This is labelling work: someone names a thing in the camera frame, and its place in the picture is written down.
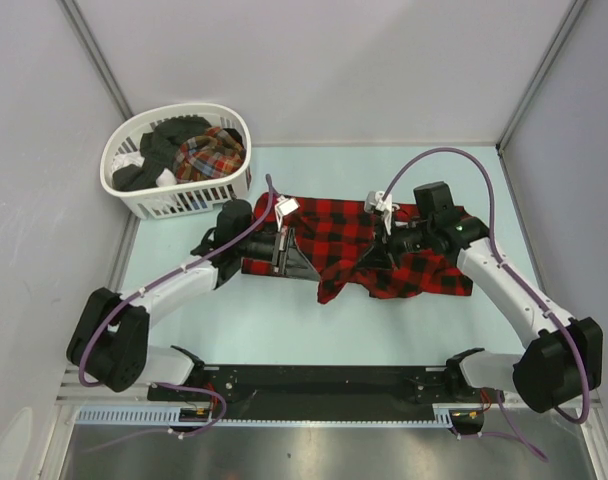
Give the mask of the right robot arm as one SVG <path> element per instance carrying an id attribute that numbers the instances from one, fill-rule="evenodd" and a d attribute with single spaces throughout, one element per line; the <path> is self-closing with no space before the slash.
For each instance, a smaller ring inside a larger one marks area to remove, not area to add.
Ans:
<path id="1" fill-rule="evenodd" d="M 364 210 L 375 218 L 374 240 L 359 265 L 392 270 L 422 250 L 443 256 L 492 301 L 517 334 L 521 355 L 473 348 L 446 362 L 445 388 L 468 401 L 481 388 L 518 394 L 533 411 L 560 410 L 584 401 L 601 383 L 603 331 L 576 319 L 526 281 L 493 242 L 487 225 L 453 203 L 449 186 L 436 182 L 414 191 L 419 215 L 397 222 L 390 195 L 372 191 Z"/>

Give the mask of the red black plaid shirt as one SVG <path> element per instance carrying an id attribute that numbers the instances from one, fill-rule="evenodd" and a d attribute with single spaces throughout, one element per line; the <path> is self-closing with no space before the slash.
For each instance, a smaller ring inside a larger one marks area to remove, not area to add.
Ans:
<path id="1" fill-rule="evenodd" d="M 262 195 L 250 204 L 259 215 L 268 203 Z M 375 299 L 412 298 L 421 293 L 467 297 L 473 282 L 456 266 L 458 243 L 449 229 L 471 218 L 460 206 L 446 203 L 431 207 L 401 204 L 393 214 L 399 264 L 392 270 L 361 269 L 356 266 L 363 252 L 381 236 L 382 218 L 364 211 L 354 200 L 300 197 L 300 210 L 287 219 L 295 230 L 300 250 L 318 271 L 317 300 L 326 304 L 348 284 L 362 286 Z M 245 274 L 275 275 L 268 265 L 243 262 Z"/>

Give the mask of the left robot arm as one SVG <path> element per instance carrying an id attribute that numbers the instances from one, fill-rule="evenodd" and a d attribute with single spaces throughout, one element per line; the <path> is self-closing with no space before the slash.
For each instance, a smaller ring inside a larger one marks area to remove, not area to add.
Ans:
<path id="1" fill-rule="evenodd" d="M 93 291 L 66 350 L 80 383 L 116 393 L 146 383 L 171 387 L 186 400 L 198 397 L 205 387 L 202 361 L 182 347 L 150 345 L 151 328 L 197 296 L 222 287 L 246 260 L 264 263 L 281 276 L 318 280 L 286 223 L 299 210 L 293 197 L 270 198 L 259 215 L 249 202 L 230 200 L 174 270 L 131 292 Z"/>

